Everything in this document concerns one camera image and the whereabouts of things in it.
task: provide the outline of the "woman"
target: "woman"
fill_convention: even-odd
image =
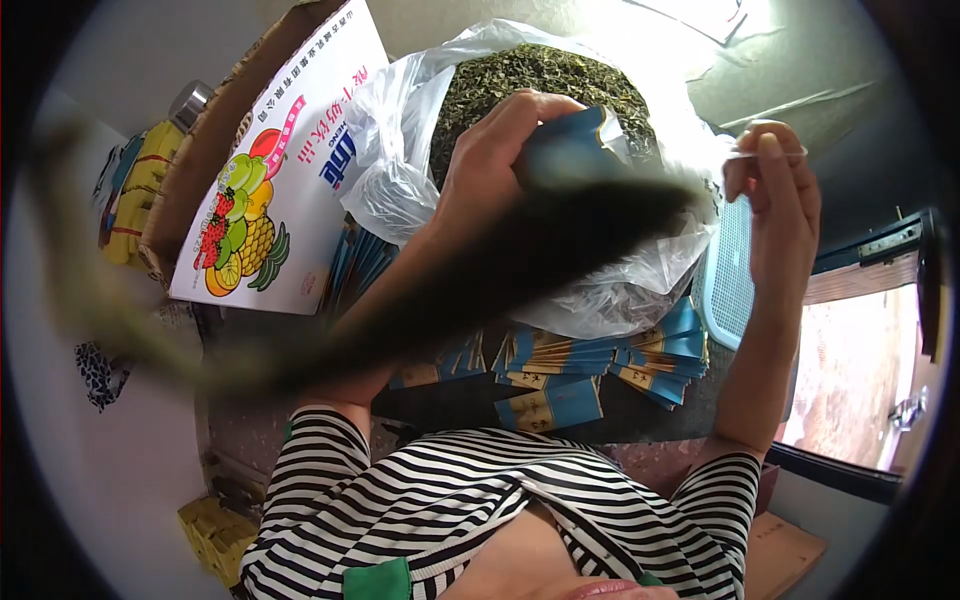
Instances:
[[[583,107],[522,90],[458,140],[433,220],[346,314],[363,315],[519,195],[511,170],[538,122]],[[760,464],[777,430],[817,249],[820,195],[782,123],[757,122],[725,165],[754,211],[756,299],[716,423],[669,500],[586,446],[450,431],[371,465],[385,366],[324,386],[291,417],[241,576],[260,598],[626,600],[742,598]]]

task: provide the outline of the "woman's lips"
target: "woman's lips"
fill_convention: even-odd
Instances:
[[[626,579],[608,579],[606,581],[597,581],[592,584],[580,586],[570,592],[565,600],[583,600],[590,596],[599,594],[614,593],[616,591],[626,591],[628,589],[639,588],[640,584]]]

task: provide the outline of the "white plastic bag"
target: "white plastic bag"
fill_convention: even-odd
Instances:
[[[455,65],[523,42],[552,46],[619,69],[650,110],[664,171],[701,180],[713,202],[683,215],[683,231],[650,240],[563,294],[528,307],[519,320],[561,335],[625,335],[655,324],[683,292],[679,285],[719,225],[722,146],[696,116],[686,87],[630,53],[611,60],[569,38],[504,19],[475,25],[449,42],[397,60],[357,88],[346,119],[365,169],[341,202],[379,237],[403,245],[433,215],[440,197],[429,169],[430,141]]]

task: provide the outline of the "lemon slice illustration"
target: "lemon slice illustration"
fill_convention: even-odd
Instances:
[[[206,270],[206,289],[214,296],[226,296],[239,285],[242,269],[240,252],[234,252],[223,269]]]

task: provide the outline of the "black and white striped shirt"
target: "black and white striped shirt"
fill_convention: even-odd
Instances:
[[[412,597],[436,598],[532,498],[581,573],[682,597],[742,598],[760,463],[732,454],[697,468],[671,500],[587,446],[476,429],[421,438],[375,465],[359,430],[299,409],[276,463],[259,536],[241,563],[256,598],[342,598],[344,571],[405,557]]]

